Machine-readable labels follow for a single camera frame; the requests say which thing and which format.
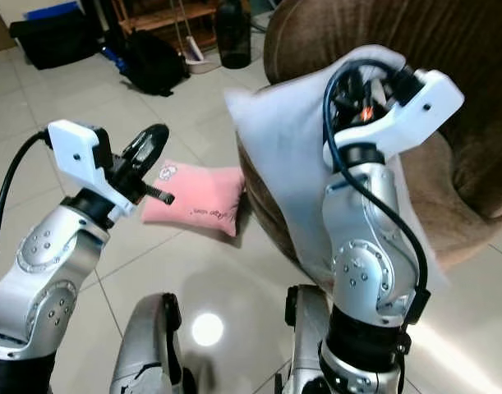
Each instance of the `black bottle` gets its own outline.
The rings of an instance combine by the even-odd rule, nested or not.
[[[219,2],[215,29],[224,67],[243,68],[251,64],[251,16],[240,0]]]

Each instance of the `brown armchair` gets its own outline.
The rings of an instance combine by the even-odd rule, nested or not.
[[[403,155],[413,207],[441,265],[464,261],[502,228],[502,0],[283,0],[265,37],[265,72],[277,84],[364,44],[441,70],[466,95],[456,117]],[[238,148],[260,223],[296,260],[278,206]]]

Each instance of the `black bag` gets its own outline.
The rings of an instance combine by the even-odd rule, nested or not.
[[[168,97],[171,88],[190,76],[185,58],[172,45],[148,31],[134,31],[127,39],[121,71],[139,90]]]
[[[81,10],[12,22],[10,36],[19,39],[26,56],[40,70],[77,62],[92,56],[98,49]]]

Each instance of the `white tile floor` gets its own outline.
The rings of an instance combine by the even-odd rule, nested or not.
[[[33,131],[59,117],[103,126],[119,151],[146,126],[171,129],[164,157],[206,166],[237,165],[233,125],[223,89],[267,85],[261,60],[239,71],[193,76],[170,98],[138,94],[112,64],[95,55],[37,71],[20,50],[0,53],[0,185],[16,150]],[[0,277],[27,229],[76,188],[40,145],[25,157],[8,200],[0,242]],[[146,177],[154,178],[156,170]],[[172,226],[145,226],[138,214],[112,230],[112,240],[86,280],[58,352],[53,390],[107,392],[132,308],[156,291],[177,294],[186,358],[210,360],[215,393],[273,392],[273,374],[291,353],[283,323],[288,286],[307,279],[273,246],[250,216],[233,242]],[[502,394],[502,235],[449,273],[452,286],[435,294],[414,330],[407,393]],[[223,339],[198,346],[191,322],[201,311],[221,316]]]

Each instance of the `wall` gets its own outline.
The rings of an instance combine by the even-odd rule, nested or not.
[[[0,15],[6,25],[14,21],[22,21],[23,14],[38,8],[55,6],[67,0],[0,0]]]

